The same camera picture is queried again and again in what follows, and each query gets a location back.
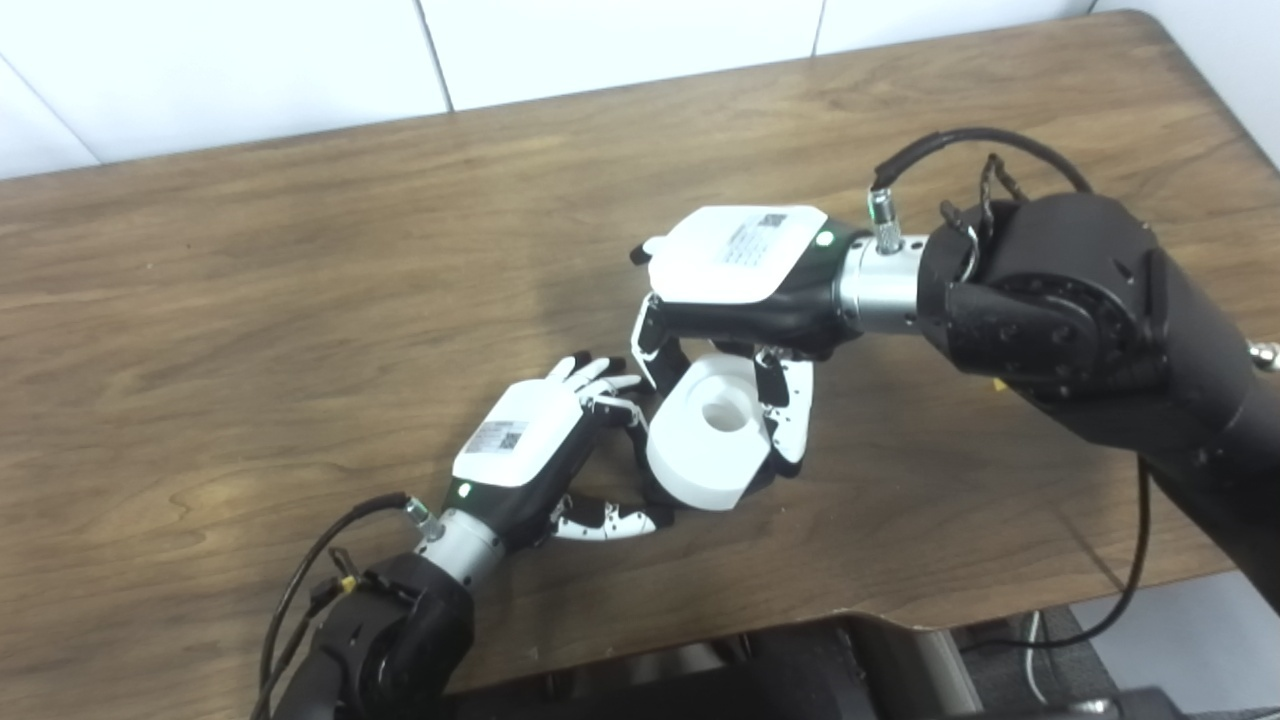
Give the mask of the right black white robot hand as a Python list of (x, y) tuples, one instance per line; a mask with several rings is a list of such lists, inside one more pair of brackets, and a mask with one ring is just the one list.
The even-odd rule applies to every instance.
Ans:
[(794, 478), (806, 454), (814, 365), (859, 337), (838, 284), (869, 232), (812, 206), (707, 206), (631, 254), (645, 266), (631, 352), (668, 396), (691, 363), (684, 340), (745, 357), (769, 448), (765, 465)]

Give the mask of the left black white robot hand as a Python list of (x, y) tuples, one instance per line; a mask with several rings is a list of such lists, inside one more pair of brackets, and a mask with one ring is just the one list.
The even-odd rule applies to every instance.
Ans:
[(645, 389), (645, 378), (627, 373), (622, 357), (588, 351), (513, 383), (456, 455), (444, 509), (483, 524), (506, 553), (552, 537), (602, 542), (672, 527), (669, 506), (570, 488), (605, 430), (622, 430), (643, 456), (648, 423), (632, 396)]

